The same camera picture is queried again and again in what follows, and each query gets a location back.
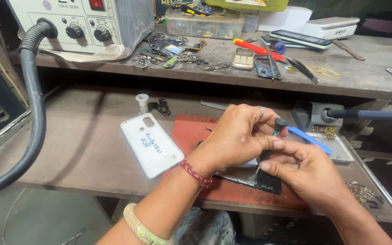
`bangle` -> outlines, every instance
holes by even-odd
[[[187,171],[193,178],[195,178],[202,186],[202,188],[204,189],[208,188],[210,184],[213,182],[213,180],[209,180],[204,176],[198,174],[198,172],[196,172],[196,170],[194,170],[193,167],[187,162],[186,158],[180,161],[179,165],[181,166],[181,168]]]
[[[135,203],[128,204],[123,210],[123,216],[128,226],[133,232],[142,240],[144,243],[149,245],[173,245],[175,241],[173,237],[169,240],[164,240],[154,235],[150,230],[148,230],[134,214]]]

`red wristband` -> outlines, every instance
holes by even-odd
[[[194,170],[193,167],[187,162],[186,158],[180,161],[179,165],[181,166],[181,168],[187,171],[193,178],[195,178],[202,186],[202,188],[204,189],[208,188],[210,184],[213,182],[213,180],[209,180],[204,176],[198,174],[198,172],[196,172],[196,170]]]

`precision screwdriver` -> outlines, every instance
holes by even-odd
[[[280,132],[286,127],[288,126],[288,122],[285,119],[282,118],[276,118],[275,120],[275,128],[274,131],[272,133],[272,136],[276,136],[278,137]],[[255,174],[258,174],[258,171],[260,170],[260,163],[264,160],[269,159],[270,155],[272,154],[271,150],[263,150],[263,152],[261,152],[261,154],[257,157],[257,163],[258,163],[258,169],[256,171]]]

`hand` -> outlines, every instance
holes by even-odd
[[[285,143],[285,148],[260,164],[260,170],[287,182],[300,197],[327,216],[334,214],[341,203],[358,203],[320,147],[293,141]]]
[[[279,116],[269,108],[230,105],[220,118],[208,139],[200,144],[187,158],[199,174],[207,177],[217,170],[246,163],[267,149],[282,149],[284,140],[271,136],[275,119]],[[288,135],[287,128],[280,136]]]

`red utility knife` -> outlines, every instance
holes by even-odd
[[[234,40],[232,40],[232,42],[235,45],[238,45],[240,47],[250,48],[257,54],[267,55],[267,50],[265,48],[262,48],[260,46],[256,46],[256,45],[254,45],[252,43],[249,43],[249,42],[246,42],[246,41],[244,41],[242,39],[234,39]],[[269,51],[269,52],[272,55],[273,59],[275,59],[275,61],[280,61],[280,62],[282,62],[284,64],[287,64],[287,60],[286,60],[286,58],[284,56],[282,56],[280,54],[277,54],[275,52],[272,52],[272,51]]]

